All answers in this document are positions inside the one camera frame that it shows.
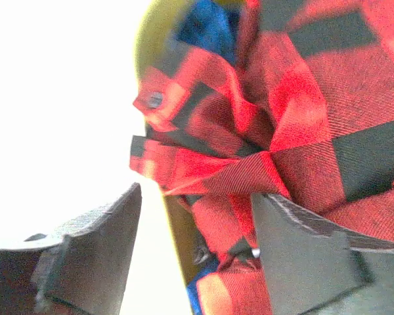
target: shirt button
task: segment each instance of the shirt button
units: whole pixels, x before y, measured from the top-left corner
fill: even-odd
[[[162,104],[163,100],[164,96],[161,92],[154,92],[149,98],[148,107],[154,110]]]

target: crumpled cloth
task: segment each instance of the crumpled cloth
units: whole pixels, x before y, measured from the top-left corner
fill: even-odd
[[[225,9],[212,0],[197,0],[180,23],[175,38],[234,64],[239,17],[238,9]]]
[[[219,259],[197,282],[205,315],[271,314],[253,192],[394,241],[394,0],[247,1],[235,67],[178,43],[134,105],[151,128],[130,168],[178,196]]]
[[[188,298],[190,299],[191,309],[194,315],[203,315],[202,307],[200,306],[200,300],[197,291],[197,281],[206,277],[217,270],[219,266],[219,261],[214,258],[207,262],[207,264],[201,269],[201,271],[196,275],[196,277],[187,285],[186,292]]]

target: white background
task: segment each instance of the white background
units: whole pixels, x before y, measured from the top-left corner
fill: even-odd
[[[47,233],[139,178],[133,51],[150,2],[0,0],[0,239]],[[162,199],[140,180],[122,314],[187,314]]]

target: flannel shirt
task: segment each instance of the flannel shirt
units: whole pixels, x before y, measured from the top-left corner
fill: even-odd
[[[250,194],[394,241],[394,0],[248,0],[236,65],[177,43],[134,105],[130,168],[176,195],[220,261],[205,315],[271,313]]]

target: blue fabric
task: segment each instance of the blue fabric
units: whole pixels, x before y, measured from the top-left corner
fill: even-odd
[[[180,24],[176,38],[220,54],[234,64],[239,17],[238,9],[227,10],[212,0],[197,0]]]
[[[191,309],[194,315],[203,315],[200,301],[198,299],[198,292],[196,286],[197,281],[207,276],[208,274],[215,272],[218,266],[219,261],[217,259],[212,259],[186,287],[186,292],[188,293],[188,298],[190,299]]]

